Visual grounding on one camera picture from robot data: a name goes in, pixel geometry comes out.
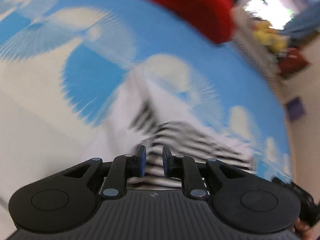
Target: red cloth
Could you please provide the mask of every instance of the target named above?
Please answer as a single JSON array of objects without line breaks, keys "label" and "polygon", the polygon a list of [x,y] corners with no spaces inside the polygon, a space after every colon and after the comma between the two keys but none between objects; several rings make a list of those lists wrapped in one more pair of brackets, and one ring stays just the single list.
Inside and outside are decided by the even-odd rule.
[{"label": "red cloth", "polygon": [[153,0],[187,20],[215,43],[230,40],[232,0]]},{"label": "red cloth", "polygon": [[286,58],[278,63],[281,70],[279,73],[282,77],[287,77],[289,74],[293,74],[296,71],[304,69],[309,64],[300,53],[300,49],[289,48]]}]

